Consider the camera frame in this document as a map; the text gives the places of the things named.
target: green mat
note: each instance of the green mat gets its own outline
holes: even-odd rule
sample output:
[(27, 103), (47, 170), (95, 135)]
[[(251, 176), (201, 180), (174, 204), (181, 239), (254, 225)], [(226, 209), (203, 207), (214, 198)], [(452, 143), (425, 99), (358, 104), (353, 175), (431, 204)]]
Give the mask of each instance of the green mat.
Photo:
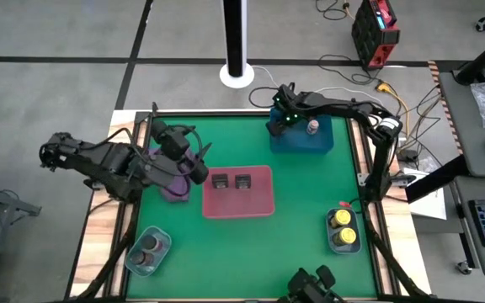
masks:
[(204, 144), (213, 143), (205, 157), (208, 167), (269, 165), (275, 212), (253, 219), (206, 219), (201, 186), (194, 186), (190, 201), (182, 204), (165, 202), (158, 189), (146, 190), (136, 237), (148, 226), (158, 226), (172, 237), (173, 246), (152, 276), (130, 276), (129, 299), (278, 298), (286, 294), (298, 268), (315, 273), (322, 264), (333, 271), (340, 295), (376, 296), (361, 215), (360, 252), (338, 255), (327, 243), (327, 211), (340, 200), (358, 197), (345, 120), (333, 119), (334, 149), (318, 156), (272, 154), (267, 119), (164, 119), (196, 125)]

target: yellow lid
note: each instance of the yellow lid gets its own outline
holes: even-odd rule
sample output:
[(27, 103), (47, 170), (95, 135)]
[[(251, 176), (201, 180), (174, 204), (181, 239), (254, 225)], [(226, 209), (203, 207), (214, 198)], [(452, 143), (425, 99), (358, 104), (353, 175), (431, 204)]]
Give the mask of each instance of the yellow lid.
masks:
[(351, 214), (347, 210), (338, 210), (334, 214), (334, 220), (340, 225), (347, 225), (351, 222)]
[(345, 244), (353, 244), (356, 238), (357, 234), (352, 228), (345, 227), (340, 231), (340, 241)]

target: pink plastic tray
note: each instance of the pink plastic tray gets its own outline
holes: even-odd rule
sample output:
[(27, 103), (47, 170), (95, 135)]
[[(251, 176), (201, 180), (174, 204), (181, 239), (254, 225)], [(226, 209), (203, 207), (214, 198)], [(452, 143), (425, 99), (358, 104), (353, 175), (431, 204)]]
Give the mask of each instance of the pink plastic tray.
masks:
[[(211, 176), (226, 173), (229, 187), (215, 189)], [(249, 174), (250, 189), (236, 189), (235, 175)], [(203, 184), (203, 216), (209, 219), (249, 218), (274, 213), (273, 175), (268, 166), (212, 167)]]

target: white paper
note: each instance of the white paper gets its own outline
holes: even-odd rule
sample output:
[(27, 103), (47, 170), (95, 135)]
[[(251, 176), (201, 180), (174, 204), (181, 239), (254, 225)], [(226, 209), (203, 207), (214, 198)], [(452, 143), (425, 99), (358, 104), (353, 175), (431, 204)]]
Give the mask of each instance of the white paper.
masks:
[[(428, 173), (411, 168), (404, 168), (403, 172), (416, 177), (411, 184), (428, 175)], [(412, 202), (409, 204), (409, 209), (411, 210), (411, 213), (415, 215), (423, 215), (430, 218), (446, 220), (445, 196), (443, 194), (443, 189), (437, 189), (433, 193)]]

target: wooden table frame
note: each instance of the wooden table frame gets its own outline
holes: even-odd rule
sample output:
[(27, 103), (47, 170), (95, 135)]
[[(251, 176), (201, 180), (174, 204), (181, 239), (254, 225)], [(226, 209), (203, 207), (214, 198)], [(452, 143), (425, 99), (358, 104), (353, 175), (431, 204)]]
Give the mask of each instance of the wooden table frame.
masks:
[[(112, 115), (109, 134), (126, 127), (132, 129), (134, 141), (141, 145), (148, 145), (149, 140), (145, 133), (145, 120), (148, 112), (135, 110), (116, 110)], [(160, 110), (161, 117), (178, 116), (268, 116), (268, 109), (210, 109), (210, 110)], [(373, 154), (367, 138), (362, 133), (356, 122), (347, 122), (349, 142), (357, 173), (368, 173)], [(130, 142), (121, 133), (112, 142)], [(399, 166), (394, 160), (391, 171), (397, 171)], [(387, 195), (394, 198), (405, 199), (403, 189), (391, 188)], [(105, 191), (93, 192), (89, 201), (89, 209), (98, 205), (109, 197)], [(113, 202), (99, 208), (91, 215), (86, 216), (80, 242), (76, 252), (72, 271), (69, 277), (65, 299), (79, 295), (108, 259), (115, 248), (115, 244), (125, 233), (130, 220), (137, 220), (139, 203), (123, 205)], [(430, 293), (428, 278), (425, 273), (424, 261), (418, 246), (418, 239), (414, 230), (413, 220), (407, 203), (394, 199), (385, 198), (380, 204), (370, 204), (369, 213), (374, 228), (381, 235), (383, 242), (392, 248), (397, 261), (402, 265), (406, 273), (415, 281), (417, 286)], [(388, 268), (384, 258), (376, 247), (371, 243), (370, 237), (367, 243), (370, 246), (370, 261), (372, 263), (374, 280), (377, 294), (407, 294), (399, 285), (393, 272)], [(123, 256), (118, 261), (113, 273), (109, 276), (106, 284), (97, 293), (97, 297), (119, 296), (126, 297), (129, 271), (123, 265)]]

